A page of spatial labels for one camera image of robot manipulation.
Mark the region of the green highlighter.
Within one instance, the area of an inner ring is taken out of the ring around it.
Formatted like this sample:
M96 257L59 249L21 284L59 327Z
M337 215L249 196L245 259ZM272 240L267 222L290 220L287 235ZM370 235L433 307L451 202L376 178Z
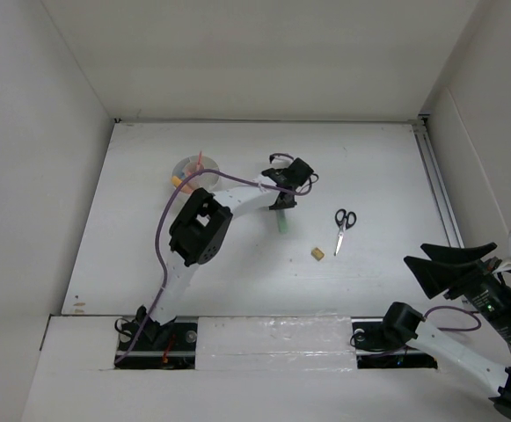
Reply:
M288 232L288 220L284 209L276 211L278 230L282 234Z

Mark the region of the red and white pen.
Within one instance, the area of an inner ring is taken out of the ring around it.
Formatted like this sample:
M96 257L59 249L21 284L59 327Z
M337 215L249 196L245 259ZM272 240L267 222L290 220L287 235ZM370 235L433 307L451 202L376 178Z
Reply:
M196 166L195 166L196 171L200 171L201 169L202 169L202 151L200 151L198 154L198 158L197 158L197 162L196 162Z

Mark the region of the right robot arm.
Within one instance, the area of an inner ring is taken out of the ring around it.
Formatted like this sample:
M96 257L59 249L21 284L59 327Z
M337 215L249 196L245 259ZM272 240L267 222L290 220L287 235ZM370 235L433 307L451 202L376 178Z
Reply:
M503 273L511 273L511 258L492 258L496 244L450 248L423 244L424 258L404 261L425 295L447 300L464 297L511 346L511 287ZM394 302L380 324L380 335L390 346L410 346L450 364L487 389L493 408L511 420L511 366L489 360L403 302Z

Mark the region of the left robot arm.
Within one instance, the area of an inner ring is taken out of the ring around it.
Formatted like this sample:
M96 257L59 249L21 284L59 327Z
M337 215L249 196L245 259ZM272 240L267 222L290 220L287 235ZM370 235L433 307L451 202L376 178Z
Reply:
M185 185L203 175L216 175L237 182L228 190L194 190L169 227L168 260L162 257L161 234L172 203ZM291 158L283 168L268 168L252 180L221 171L204 169L187 176L176 188L160 217L155 233L155 253L162 268L161 285L146 311L136 314L137 329L132 342L143 341L150 348L160 348L169 340L169 324L175 319L175 306L184 294L194 273L219 252L233 220L262 208L271 211L296 206L296 197L311 192L318 179L314 170L301 158Z

